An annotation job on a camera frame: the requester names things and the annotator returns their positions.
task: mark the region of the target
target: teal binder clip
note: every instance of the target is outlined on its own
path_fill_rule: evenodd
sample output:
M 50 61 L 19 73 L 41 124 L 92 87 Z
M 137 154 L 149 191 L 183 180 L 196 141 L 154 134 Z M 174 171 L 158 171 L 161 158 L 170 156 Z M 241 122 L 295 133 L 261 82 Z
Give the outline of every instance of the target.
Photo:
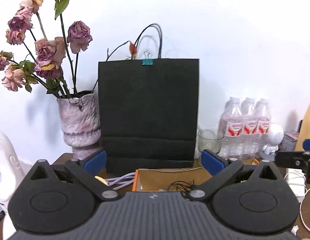
M 145 55 L 145 58 L 143 58 L 143 59 L 141 60 L 142 65 L 143 65 L 143 66 L 144 66 L 144 65 L 146 65 L 146 66 L 152 65 L 152 64 L 153 64 L 153 59 L 150 57 L 150 55 L 152 56 L 152 54 L 150 54 L 149 51 L 145 51 L 145 52 L 144 52 L 144 55 Z

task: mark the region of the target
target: glass rim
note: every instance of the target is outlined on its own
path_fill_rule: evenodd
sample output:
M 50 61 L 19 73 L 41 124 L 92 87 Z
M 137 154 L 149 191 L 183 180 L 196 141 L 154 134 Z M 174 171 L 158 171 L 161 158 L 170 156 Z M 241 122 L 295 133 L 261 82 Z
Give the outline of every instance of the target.
M 211 130 L 211 129 L 202 129 L 202 130 L 199 130 L 199 131 L 198 131 L 198 133 L 197 133 L 198 137 L 200 137 L 200 138 L 202 138 L 202 139 L 205 139 L 205 140 L 218 141 L 218 140 L 221 140 L 221 139 L 223 139 L 223 138 L 225 137 L 222 133 L 217 132 L 217 135 L 216 135 L 216 136 L 220 135 L 221 137 L 218 137 L 217 139 L 207 139 L 207 138 L 204 138 L 204 137 L 202 137 L 202 136 L 199 135 L 199 133 L 202 132 L 202 131 L 212 131 L 212 132 L 213 132 L 213 130 Z

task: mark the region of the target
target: blue gripper pad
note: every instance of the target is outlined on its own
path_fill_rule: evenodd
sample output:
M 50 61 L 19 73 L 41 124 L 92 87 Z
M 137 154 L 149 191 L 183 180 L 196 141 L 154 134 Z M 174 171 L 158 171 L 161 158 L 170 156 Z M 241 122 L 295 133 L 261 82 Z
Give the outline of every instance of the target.
M 310 139 L 306 139 L 304 142 L 303 142 L 303 149 L 305 151 L 310 151 Z
M 80 162 L 80 166 L 92 175 L 97 175 L 101 169 L 105 168 L 107 154 L 104 150 L 96 152 Z
M 228 165 L 227 160 L 224 160 L 216 153 L 209 150 L 202 151 L 201 163 L 205 170 L 207 170 L 212 176 L 215 176 Z

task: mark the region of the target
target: gray ribbed panel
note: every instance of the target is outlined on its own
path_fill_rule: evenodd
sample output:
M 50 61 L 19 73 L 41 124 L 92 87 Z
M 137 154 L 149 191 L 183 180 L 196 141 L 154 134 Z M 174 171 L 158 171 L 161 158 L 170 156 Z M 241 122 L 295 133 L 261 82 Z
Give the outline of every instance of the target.
M 82 226 L 54 236 L 17 232 L 10 240 L 297 240 L 291 233 L 254 237 L 220 225 L 205 204 L 180 193 L 128 192 L 104 202 Z

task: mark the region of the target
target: black paper bag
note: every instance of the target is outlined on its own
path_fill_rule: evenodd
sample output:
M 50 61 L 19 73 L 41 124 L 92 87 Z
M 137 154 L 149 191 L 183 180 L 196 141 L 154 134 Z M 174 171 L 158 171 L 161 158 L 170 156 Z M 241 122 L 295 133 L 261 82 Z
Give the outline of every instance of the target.
M 198 59 L 99 62 L 98 79 L 108 172 L 193 165 Z

